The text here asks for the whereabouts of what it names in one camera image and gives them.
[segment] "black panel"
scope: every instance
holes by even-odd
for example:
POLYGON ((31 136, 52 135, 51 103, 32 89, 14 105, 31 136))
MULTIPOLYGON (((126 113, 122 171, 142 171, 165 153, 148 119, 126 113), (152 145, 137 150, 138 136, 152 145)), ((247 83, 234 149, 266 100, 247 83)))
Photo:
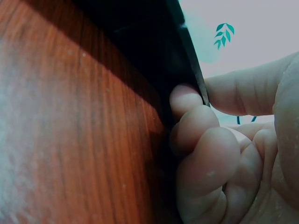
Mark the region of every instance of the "black panel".
POLYGON ((173 126, 169 94, 193 85, 209 105, 196 53, 177 0, 74 0, 160 94, 163 122, 173 126))

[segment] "wooden cabinet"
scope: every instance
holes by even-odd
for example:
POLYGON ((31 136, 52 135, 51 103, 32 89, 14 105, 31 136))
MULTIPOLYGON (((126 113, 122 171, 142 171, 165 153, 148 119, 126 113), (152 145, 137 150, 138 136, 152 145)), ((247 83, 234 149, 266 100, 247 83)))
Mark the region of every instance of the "wooden cabinet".
POLYGON ((158 108, 70 0, 0 0, 0 223, 180 223, 158 108))

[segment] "palm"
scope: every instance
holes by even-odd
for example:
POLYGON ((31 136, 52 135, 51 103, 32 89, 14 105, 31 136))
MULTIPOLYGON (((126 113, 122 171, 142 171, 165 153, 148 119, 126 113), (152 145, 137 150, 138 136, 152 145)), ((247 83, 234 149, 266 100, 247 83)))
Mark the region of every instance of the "palm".
POLYGON ((244 134, 240 142, 241 162, 225 189, 228 210, 224 222, 232 223, 226 217, 231 217, 233 223, 298 221, 295 207, 299 196, 296 190, 288 189, 284 179, 274 124, 246 125, 236 130, 244 134))

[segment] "black cable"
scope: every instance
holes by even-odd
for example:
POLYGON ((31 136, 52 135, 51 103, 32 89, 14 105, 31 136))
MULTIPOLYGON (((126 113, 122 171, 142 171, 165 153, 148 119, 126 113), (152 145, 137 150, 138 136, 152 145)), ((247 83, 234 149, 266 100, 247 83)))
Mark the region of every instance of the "black cable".
MULTIPOLYGON (((257 118, 257 116, 254 116, 253 119, 251 120, 251 122, 255 122, 256 118, 257 118)), ((240 123, 240 116, 237 116, 237 124, 239 124, 239 125, 241 124, 240 123)))

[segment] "wooden surface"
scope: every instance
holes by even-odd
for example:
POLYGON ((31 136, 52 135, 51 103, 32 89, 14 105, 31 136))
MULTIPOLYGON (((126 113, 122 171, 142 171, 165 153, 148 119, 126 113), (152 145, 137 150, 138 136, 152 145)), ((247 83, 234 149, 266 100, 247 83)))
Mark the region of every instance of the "wooden surface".
POLYGON ((0 0, 0 223, 179 223, 158 105, 69 0, 0 0))

